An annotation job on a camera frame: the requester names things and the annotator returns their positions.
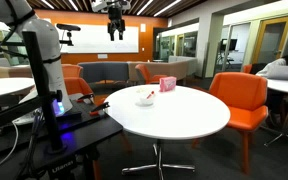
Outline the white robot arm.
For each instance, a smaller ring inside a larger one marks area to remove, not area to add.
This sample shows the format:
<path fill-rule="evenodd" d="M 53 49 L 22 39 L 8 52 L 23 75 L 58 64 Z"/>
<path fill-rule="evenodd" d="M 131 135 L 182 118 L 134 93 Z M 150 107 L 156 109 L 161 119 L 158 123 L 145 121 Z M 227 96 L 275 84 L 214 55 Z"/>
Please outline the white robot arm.
<path fill-rule="evenodd" d="M 14 30 L 20 37 L 26 31 L 35 32 L 41 53 L 47 84 L 51 91 L 60 90 L 62 100 L 53 100 L 52 107 L 57 117 L 64 115 L 73 105 L 67 94 L 60 53 L 59 34 L 48 21 L 40 19 L 26 0 L 0 0 L 0 21 Z"/>

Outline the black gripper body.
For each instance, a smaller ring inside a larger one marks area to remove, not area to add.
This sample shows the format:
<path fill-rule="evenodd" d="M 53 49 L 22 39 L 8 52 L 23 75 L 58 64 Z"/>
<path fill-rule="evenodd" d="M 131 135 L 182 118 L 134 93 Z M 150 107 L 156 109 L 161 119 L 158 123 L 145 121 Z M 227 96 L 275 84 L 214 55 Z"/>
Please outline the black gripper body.
<path fill-rule="evenodd" d="M 108 17 L 110 22 L 108 23 L 108 32 L 112 34 L 115 30 L 120 33 L 125 31 L 125 21 L 122 19 L 122 10 L 118 7 L 111 7 L 108 10 Z"/>

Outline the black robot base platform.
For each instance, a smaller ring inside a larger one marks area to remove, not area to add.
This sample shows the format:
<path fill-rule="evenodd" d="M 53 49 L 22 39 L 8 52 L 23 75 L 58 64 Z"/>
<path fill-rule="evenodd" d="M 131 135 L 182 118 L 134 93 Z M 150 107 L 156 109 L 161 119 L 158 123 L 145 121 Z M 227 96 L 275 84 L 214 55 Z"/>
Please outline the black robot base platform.
<path fill-rule="evenodd" d="M 90 115 L 94 104 L 85 104 L 73 101 L 71 117 L 61 117 L 58 128 L 62 143 L 66 148 L 51 153 L 46 126 L 39 132 L 37 145 L 34 151 L 34 167 L 38 172 L 49 171 L 54 176 L 62 175 L 75 167 L 76 156 L 89 154 L 91 159 L 97 159 L 97 145 L 120 133 L 123 127 L 108 115 Z M 15 180 L 17 173 L 24 164 L 27 152 L 31 127 L 22 126 L 19 129 L 19 141 L 15 151 L 0 165 L 0 180 Z"/>

